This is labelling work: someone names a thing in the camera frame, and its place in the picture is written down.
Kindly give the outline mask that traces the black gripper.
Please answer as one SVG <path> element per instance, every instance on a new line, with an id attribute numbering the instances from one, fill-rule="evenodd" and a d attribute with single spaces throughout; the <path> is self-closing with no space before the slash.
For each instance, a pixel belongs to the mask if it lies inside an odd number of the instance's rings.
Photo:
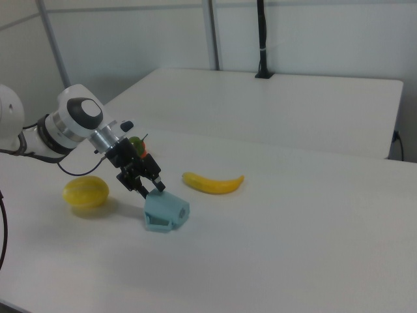
<path id="1" fill-rule="evenodd" d="M 160 177 L 161 169 L 152 155 L 148 153 L 141 158 L 128 138 L 117 142 L 107 151 L 106 158 L 115 168 L 120 169 L 117 179 L 129 191 L 136 191 L 144 199 L 147 197 L 149 191 L 143 186 L 142 177 L 150 180 L 159 192 L 165 190 Z"/>

